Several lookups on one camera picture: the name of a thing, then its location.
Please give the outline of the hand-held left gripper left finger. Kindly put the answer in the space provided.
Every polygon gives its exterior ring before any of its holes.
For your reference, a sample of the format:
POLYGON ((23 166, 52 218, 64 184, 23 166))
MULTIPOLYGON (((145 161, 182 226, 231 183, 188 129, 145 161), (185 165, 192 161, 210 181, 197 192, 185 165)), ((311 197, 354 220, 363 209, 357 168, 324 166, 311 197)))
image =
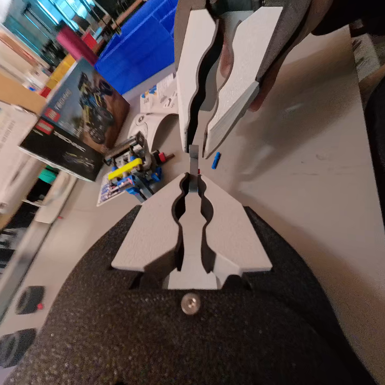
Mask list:
POLYGON ((181 270, 184 243, 180 217, 185 213, 189 174, 182 173, 142 203, 111 266, 143 273, 181 270))

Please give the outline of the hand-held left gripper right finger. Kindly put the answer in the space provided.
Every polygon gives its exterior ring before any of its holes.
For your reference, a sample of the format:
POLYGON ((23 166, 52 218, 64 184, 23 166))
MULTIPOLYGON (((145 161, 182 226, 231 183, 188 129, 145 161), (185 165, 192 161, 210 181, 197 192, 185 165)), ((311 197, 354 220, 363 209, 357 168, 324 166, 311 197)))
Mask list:
POLYGON ((201 261, 213 273, 218 288, 229 276, 269 272, 272 263, 243 205, 203 175, 198 176, 201 214, 206 220, 201 261))

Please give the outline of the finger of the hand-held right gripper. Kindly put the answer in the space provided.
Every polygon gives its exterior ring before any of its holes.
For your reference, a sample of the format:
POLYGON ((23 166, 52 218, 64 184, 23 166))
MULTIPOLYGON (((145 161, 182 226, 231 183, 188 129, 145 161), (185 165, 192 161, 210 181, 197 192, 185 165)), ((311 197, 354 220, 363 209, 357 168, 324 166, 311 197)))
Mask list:
POLYGON ((176 71, 182 149, 189 152, 198 127, 198 113, 206 99, 206 82, 223 44, 220 20, 207 8, 189 13, 176 71))
POLYGON ((218 90, 214 115, 207 124, 203 158, 225 140, 259 91, 257 73, 283 11, 283 6, 261 7, 236 25, 229 46, 231 70, 218 90))

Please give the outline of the grey bent lego beam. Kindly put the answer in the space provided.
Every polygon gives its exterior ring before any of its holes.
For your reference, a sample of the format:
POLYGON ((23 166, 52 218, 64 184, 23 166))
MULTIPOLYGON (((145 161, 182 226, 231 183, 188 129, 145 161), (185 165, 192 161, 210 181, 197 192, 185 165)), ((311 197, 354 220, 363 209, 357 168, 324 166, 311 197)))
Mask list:
POLYGON ((189 145, 189 192, 198 193, 199 146, 189 145))

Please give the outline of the person's right forearm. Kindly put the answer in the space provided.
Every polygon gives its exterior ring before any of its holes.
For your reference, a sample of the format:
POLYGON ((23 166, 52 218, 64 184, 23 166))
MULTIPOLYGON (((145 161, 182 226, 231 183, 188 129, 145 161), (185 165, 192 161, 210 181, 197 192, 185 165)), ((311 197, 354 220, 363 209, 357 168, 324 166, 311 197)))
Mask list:
POLYGON ((328 13, 335 29, 361 20, 368 33, 384 36, 384 0, 336 0, 328 13))

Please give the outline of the lego sticker sheet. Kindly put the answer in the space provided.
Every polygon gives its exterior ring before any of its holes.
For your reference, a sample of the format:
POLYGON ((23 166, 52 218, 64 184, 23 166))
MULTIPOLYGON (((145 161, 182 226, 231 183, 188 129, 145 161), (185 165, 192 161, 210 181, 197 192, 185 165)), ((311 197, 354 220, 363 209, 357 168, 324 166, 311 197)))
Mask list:
POLYGON ((118 180, 117 178, 113 180, 109 180, 110 172, 107 172, 102 177, 102 183, 99 190, 97 207, 100 207, 104 203, 111 201, 112 199, 118 197, 128 189, 134 187, 132 180, 128 177, 122 180, 118 180))

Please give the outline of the partly built lego model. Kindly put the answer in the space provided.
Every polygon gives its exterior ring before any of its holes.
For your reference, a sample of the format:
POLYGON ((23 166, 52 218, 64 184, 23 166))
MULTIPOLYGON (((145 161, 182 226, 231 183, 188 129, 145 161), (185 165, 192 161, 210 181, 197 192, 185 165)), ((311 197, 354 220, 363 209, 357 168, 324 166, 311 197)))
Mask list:
POLYGON ((146 139, 138 132, 111 150, 103 161, 111 166, 108 179, 122 180, 129 177, 134 187, 125 192, 143 203, 154 195, 152 186, 161 181, 162 165, 174 156, 159 150, 151 152, 146 139))

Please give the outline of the lego instruction booklet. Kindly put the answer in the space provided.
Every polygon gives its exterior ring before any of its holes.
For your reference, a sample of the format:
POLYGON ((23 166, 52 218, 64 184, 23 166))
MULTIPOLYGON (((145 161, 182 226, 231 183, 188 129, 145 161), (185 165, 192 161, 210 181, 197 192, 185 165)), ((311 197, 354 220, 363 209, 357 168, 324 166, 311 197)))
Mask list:
POLYGON ((141 132, 152 152, 153 142, 162 121, 168 115, 178 115, 176 74, 171 73, 142 93, 139 97, 140 113, 134 118, 128 138, 141 132))

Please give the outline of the person's right hand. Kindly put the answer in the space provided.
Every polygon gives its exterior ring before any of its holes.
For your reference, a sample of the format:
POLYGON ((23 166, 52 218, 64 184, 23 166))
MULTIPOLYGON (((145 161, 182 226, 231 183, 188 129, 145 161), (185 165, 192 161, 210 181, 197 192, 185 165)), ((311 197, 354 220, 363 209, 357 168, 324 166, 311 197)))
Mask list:
POLYGON ((277 79, 278 72, 290 51, 320 24, 333 1, 283 1, 283 12, 257 73, 259 92, 249 110, 262 106, 277 79))

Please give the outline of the large blue plastic bin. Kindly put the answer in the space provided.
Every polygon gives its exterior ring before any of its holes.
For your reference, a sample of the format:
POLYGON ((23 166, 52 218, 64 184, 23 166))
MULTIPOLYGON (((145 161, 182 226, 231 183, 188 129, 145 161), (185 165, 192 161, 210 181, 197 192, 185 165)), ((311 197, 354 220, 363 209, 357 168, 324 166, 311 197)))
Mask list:
POLYGON ((150 0, 115 34, 95 64, 119 94, 125 94, 174 62, 177 0, 150 0))

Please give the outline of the white poster stand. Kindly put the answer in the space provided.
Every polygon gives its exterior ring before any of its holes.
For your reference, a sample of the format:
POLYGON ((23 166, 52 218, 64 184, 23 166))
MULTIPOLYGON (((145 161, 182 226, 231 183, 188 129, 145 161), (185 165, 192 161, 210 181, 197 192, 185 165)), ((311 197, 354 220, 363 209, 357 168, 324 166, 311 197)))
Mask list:
POLYGON ((52 224, 60 215, 77 178, 64 171, 60 171, 53 182, 46 198, 36 212, 34 221, 52 224))

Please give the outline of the maroon cylinder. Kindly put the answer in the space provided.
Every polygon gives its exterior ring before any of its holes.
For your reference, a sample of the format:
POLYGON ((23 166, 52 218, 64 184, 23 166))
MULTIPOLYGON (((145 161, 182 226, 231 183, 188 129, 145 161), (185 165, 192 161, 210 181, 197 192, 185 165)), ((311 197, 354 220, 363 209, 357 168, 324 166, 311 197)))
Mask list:
POLYGON ((86 60, 94 66, 98 57, 67 24, 60 25, 56 40, 76 60, 86 60))

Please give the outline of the row of yellow plastic bins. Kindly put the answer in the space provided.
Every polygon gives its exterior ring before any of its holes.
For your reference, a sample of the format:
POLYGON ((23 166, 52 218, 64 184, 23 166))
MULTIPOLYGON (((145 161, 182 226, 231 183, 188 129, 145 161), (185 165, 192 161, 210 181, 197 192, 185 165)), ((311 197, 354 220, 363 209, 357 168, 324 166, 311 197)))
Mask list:
POLYGON ((66 73, 70 70, 76 60, 70 55, 66 55, 65 58, 60 62, 57 68, 51 74, 46 86, 53 90, 54 87, 62 80, 66 73))

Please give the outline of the person's black clothing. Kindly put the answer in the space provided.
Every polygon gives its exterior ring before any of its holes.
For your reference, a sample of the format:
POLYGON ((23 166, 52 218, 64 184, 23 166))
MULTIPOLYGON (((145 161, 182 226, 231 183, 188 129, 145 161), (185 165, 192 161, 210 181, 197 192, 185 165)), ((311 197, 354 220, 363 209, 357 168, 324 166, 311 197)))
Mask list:
POLYGON ((364 117, 382 217, 385 220, 385 79, 371 93, 364 117))

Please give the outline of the printed instruction poster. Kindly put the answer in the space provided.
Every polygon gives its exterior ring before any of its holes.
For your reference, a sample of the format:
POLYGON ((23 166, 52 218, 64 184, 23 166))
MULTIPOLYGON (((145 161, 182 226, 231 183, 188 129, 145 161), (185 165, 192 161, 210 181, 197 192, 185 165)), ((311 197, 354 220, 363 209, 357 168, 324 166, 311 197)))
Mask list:
POLYGON ((10 214, 28 194, 41 163, 19 147, 36 122, 36 114, 0 102, 0 212, 10 214))

